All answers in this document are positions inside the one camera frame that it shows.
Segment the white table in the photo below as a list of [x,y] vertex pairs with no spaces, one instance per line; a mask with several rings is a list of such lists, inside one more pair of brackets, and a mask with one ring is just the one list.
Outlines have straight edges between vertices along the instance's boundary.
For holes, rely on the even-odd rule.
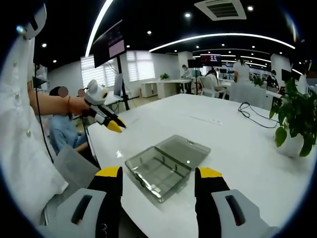
[[[316,149],[307,158],[296,160],[279,155],[273,141],[275,129],[245,118],[237,111],[239,106],[227,100],[178,94],[121,113],[127,124],[121,134],[97,123],[88,127],[100,166],[123,166],[122,207],[149,238],[198,237],[194,172],[181,192],[154,205],[128,177],[124,164],[174,134],[211,148],[201,166],[221,172],[231,189],[240,190],[259,207],[270,226],[282,227],[293,213],[310,181]],[[250,114],[259,123],[275,125],[252,111]]]
[[[225,88],[229,88],[229,87],[231,87],[231,84],[232,84],[233,82],[227,82],[227,81],[224,81],[224,82],[221,82],[221,86],[222,87],[225,87]],[[280,95],[280,94],[278,94],[278,93],[274,93],[274,92],[271,92],[271,91],[266,91],[266,94],[268,94],[268,95],[271,95],[271,96],[273,96],[273,97],[276,97],[276,98],[280,98],[282,95]]]
[[142,95],[146,95],[148,97],[151,95],[149,87],[147,85],[154,84],[156,87],[154,88],[154,91],[157,89],[158,98],[167,98],[169,96],[173,96],[176,94],[176,84],[180,83],[183,84],[183,92],[185,92],[185,84],[192,82],[191,79],[172,79],[172,80],[155,80],[150,82],[144,82],[142,84]]

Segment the window blind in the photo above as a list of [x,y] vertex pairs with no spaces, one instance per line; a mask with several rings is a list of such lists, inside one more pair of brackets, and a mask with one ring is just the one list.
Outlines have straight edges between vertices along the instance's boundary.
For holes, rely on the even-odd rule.
[[155,78],[154,63],[150,52],[128,51],[126,55],[131,82]]
[[88,83],[93,79],[96,80],[99,85],[104,85],[105,87],[114,85],[116,73],[110,67],[111,65],[114,69],[117,68],[114,59],[95,68],[94,56],[82,57],[80,59],[80,65],[84,88],[86,88]]

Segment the white shirt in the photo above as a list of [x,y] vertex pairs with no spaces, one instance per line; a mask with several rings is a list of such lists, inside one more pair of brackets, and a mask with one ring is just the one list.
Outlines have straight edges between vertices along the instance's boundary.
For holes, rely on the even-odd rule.
[[15,202],[38,223],[48,201],[68,183],[50,161],[30,106],[27,82],[32,79],[33,55],[34,39],[19,37],[0,74],[0,165]]
[[298,81],[295,81],[297,91],[302,93],[302,94],[307,94],[308,93],[308,84],[306,81],[306,75],[303,74],[299,78]]
[[250,68],[245,63],[241,65],[240,61],[233,64],[233,71],[238,72],[238,80],[237,83],[245,83],[250,82]]
[[217,80],[216,76],[213,75],[212,73],[208,74],[207,77],[209,77],[211,79],[212,88],[213,88],[214,91],[216,91],[215,88],[217,86],[219,86],[219,80]]

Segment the wall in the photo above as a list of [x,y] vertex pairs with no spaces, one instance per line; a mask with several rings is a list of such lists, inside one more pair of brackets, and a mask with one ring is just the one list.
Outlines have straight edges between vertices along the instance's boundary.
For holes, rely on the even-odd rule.
[[[122,73],[124,75],[124,84],[126,89],[130,91],[130,93],[128,93],[129,97],[140,96],[142,83],[146,81],[157,80],[163,73],[167,73],[171,79],[178,79],[180,77],[178,56],[152,54],[152,58],[154,63],[155,78],[130,82],[126,54],[120,56]],[[65,86],[68,88],[70,96],[77,96],[78,89],[83,88],[80,61],[73,62],[52,70],[48,73],[48,80],[50,83],[49,90],[57,86]]]
[[72,97],[78,95],[78,90],[83,88],[81,78],[80,61],[76,61],[48,73],[49,90],[58,86],[68,88],[68,94]]

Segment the ceiling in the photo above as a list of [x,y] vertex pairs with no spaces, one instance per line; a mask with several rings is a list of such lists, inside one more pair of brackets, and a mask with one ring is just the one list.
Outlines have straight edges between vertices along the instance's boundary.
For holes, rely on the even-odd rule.
[[[85,55],[89,36],[105,0],[48,0],[47,22],[36,37],[35,62],[52,70],[77,61]],[[299,5],[298,2],[276,0],[240,0],[247,19],[212,21],[194,6],[199,0],[114,0],[98,28],[95,39],[123,19],[125,23],[125,41],[130,50],[150,50],[155,47],[183,38],[213,33],[249,33],[275,38],[296,47],[293,50],[273,41],[242,36],[223,36],[201,38],[164,47],[154,53],[171,53],[175,50],[197,51],[194,55],[213,54],[249,56],[270,60],[273,53],[294,60],[294,68],[300,68],[299,61],[314,59],[317,47],[311,43],[316,39],[310,30],[310,16],[313,8]],[[294,20],[297,29],[294,42],[292,28],[288,26],[286,14]],[[234,60],[224,57],[223,60]],[[254,63],[266,62],[256,59]]]

